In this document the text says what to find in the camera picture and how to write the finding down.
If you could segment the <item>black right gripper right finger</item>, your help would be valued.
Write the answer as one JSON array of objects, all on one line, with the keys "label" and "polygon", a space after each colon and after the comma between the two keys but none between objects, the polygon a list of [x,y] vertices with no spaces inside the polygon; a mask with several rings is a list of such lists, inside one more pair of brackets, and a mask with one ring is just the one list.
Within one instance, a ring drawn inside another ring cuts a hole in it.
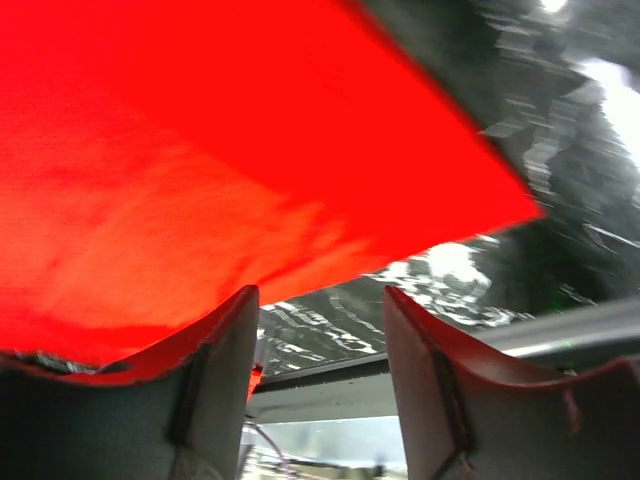
[{"label": "black right gripper right finger", "polygon": [[577,376],[499,352],[395,287],[388,363],[412,479],[635,479],[639,362]]}]

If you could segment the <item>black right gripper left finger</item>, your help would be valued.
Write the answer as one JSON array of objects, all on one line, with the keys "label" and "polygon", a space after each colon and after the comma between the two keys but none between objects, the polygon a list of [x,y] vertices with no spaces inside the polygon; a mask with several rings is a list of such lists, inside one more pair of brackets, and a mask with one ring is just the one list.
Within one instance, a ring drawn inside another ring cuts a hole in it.
[{"label": "black right gripper left finger", "polygon": [[254,363],[259,292],[103,373],[1,358],[5,479],[232,479]]}]

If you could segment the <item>red t shirt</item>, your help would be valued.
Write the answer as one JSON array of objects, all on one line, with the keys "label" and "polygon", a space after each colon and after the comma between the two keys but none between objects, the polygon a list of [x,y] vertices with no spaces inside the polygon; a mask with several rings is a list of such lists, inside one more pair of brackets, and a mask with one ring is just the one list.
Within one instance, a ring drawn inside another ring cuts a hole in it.
[{"label": "red t shirt", "polygon": [[542,216],[360,1],[1,5],[1,365],[151,380],[266,303]]}]

